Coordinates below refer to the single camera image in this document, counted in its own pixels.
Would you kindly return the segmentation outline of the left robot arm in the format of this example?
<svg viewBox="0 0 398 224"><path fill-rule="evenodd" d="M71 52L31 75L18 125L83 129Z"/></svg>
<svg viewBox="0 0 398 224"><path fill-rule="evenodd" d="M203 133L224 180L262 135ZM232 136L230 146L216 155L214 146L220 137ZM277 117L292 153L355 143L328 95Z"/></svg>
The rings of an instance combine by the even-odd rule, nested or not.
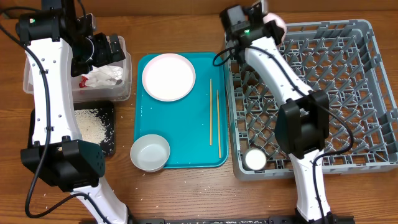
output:
<svg viewBox="0 0 398 224"><path fill-rule="evenodd" d="M100 145L82 139L75 117L71 79L124 60L117 35L94 32L94 17L76 15L76 2L43 1L25 7L11 39L29 60L34 86L33 133L21 151L22 164L57 186L67 199L78 198L98 223L134 223L129 207L105 179Z"/></svg>

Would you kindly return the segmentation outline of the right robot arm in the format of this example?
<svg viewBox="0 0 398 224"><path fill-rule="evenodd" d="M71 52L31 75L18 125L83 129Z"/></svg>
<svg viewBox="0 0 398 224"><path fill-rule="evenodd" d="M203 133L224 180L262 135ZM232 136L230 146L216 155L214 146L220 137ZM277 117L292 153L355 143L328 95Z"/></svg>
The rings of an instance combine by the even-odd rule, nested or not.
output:
<svg viewBox="0 0 398 224"><path fill-rule="evenodd" d="M329 118L347 124L329 110L323 90L313 90L292 70L279 52L287 35L285 22L267 12L263 2L251 7L235 5L220 12L226 48L238 63L253 68L270 89L277 102L274 134L280 148L289 156L294 169L297 206L294 223L354 223L353 217L331 212L325 195L322 159L349 151L354 135L348 131L349 145L339 151L325 152Z"/></svg>

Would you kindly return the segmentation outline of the pink bowl with rice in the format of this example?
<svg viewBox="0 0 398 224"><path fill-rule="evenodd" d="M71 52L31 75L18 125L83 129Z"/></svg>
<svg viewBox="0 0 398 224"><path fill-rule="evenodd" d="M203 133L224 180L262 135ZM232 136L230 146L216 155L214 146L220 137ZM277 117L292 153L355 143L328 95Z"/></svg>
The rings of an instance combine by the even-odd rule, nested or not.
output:
<svg viewBox="0 0 398 224"><path fill-rule="evenodd" d="M274 39L276 46L280 47L287 33L287 26L284 20L277 14L269 12L263 17L263 22Z"/></svg>

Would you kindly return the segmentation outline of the black waste tray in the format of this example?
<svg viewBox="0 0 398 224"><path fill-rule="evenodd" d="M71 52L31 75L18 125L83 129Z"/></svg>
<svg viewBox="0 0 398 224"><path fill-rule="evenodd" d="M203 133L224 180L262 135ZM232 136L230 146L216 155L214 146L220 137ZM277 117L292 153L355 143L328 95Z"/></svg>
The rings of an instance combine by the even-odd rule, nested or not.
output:
<svg viewBox="0 0 398 224"><path fill-rule="evenodd" d="M105 157L115 149L115 111L111 101L74 103L78 127L84 141L99 144Z"/></svg>

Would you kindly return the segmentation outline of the red foil wrapper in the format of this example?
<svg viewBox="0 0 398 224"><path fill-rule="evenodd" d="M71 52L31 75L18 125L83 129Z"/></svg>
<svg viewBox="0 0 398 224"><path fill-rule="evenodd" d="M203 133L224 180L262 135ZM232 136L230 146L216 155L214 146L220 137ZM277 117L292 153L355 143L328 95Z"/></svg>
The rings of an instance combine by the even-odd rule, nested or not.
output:
<svg viewBox="0 0 398 224"><path fill-rule="evenodd" d="M88 79L86 78L86 77L84 77L84 76L81 76L81 81L80 81L80 83L79 83L79 87L80 88L86 88L86 81L87 81Z"/></svg>

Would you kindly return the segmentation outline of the teal serving tray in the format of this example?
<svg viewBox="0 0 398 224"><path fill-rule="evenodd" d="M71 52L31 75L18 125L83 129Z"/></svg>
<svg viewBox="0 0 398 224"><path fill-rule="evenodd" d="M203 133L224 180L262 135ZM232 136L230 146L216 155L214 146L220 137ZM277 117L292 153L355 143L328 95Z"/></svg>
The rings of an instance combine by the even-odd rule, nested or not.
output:
<svg viewBox="0 0 398 224"><path fill-rule="evenodd" d="M224 69L213 66L215 54L185 53L194 66L193 90L178 101L163 102L151 97L142 85L142 73L155 57L142 57L137 66L136 115L134 138L157 134L167 140L170 156L166 169L222 166L228 158L228 115ZM210 79L213 87L213 145L210 146ZM220 98L221 159L218 157L216 91Z"/></svg>

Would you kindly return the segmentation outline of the grey-white bowl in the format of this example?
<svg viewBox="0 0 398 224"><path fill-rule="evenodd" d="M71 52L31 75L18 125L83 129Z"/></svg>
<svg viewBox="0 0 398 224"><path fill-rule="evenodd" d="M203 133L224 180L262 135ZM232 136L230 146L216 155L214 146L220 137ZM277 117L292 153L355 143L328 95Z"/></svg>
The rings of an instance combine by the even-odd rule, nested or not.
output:
<svg viewBox="0 0 398 224"><path fill-rule="evenodd" d="M148 134L134 141L130 158L140 170L157 172L166 164L170 156L170 146L165 138Z"/></svg>

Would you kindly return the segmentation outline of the pink round plate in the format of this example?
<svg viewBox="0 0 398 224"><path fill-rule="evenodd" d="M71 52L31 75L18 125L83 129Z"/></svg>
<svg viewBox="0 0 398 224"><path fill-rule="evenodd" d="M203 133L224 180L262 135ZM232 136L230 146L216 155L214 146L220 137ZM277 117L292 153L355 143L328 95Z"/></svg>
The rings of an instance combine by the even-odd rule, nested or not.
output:
<svg viewBox="0 0 398 224"><path fill-rule="evenodd" d="M180 54L160 54L144 67L142 85L159 101L177 101L193 89L196 72L193 64Z"/></svg>

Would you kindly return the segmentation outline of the white cup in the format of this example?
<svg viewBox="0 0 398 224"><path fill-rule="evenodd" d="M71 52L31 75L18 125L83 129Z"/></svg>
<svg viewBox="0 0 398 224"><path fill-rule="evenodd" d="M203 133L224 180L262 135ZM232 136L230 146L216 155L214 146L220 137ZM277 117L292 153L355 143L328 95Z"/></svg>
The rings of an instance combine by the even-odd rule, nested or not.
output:
<svg viewBox="0 0 398 224"><path fill-rule="evenodd" d="M250 148L243 154L242 163L249 170L259 171L265 168L267 157L260 149Z"/></svg>

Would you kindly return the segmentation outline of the pile of rice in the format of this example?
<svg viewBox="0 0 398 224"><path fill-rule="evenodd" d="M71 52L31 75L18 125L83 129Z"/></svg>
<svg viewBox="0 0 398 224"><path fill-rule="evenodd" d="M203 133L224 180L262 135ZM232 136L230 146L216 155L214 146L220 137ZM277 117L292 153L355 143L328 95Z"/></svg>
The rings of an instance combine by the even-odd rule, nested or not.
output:
<svg viewBox="0 0 398 224"><path fill-rule="evenodd" d="M114 142L109 111L105 109L76 110L75 116L84 141L99 145L111 145Z"/></svg>

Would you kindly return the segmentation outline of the grey dishwasher rack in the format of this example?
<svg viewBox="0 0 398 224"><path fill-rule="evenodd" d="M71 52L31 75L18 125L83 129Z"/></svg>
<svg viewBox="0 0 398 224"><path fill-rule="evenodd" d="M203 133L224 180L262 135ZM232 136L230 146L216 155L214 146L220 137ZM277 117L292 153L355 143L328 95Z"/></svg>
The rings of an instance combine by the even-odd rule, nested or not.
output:
<svg viewBox="0 0 398 224"><path fill-rule="evenodd" d="M387 172L397 167L397 105L373 28L365 20L291 23L280 52L292 70L314 90L327 92L330 110L347 125L330 120L326 151L349 152L323 158L326 174ZM277 103L259 75L229 59L224 65L233 172L242 181L293 176L288 156L274 136ZM250 148L266 154L263 170L242 163Z"/></svg>

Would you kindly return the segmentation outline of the white napkin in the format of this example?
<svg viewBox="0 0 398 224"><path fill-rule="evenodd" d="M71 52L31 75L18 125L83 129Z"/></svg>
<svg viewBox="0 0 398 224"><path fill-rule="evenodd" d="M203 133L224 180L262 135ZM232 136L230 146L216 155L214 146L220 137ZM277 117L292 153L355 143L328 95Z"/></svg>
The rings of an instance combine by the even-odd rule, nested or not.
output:
<svg viewBox="0 0 398 224"><path fill-rule="evenodd" d="M93 67L88 74L83 74L86 77L86 87L111 86L116 85L123 75L123 68L113 65L105 65L100 68Z"/></svg>

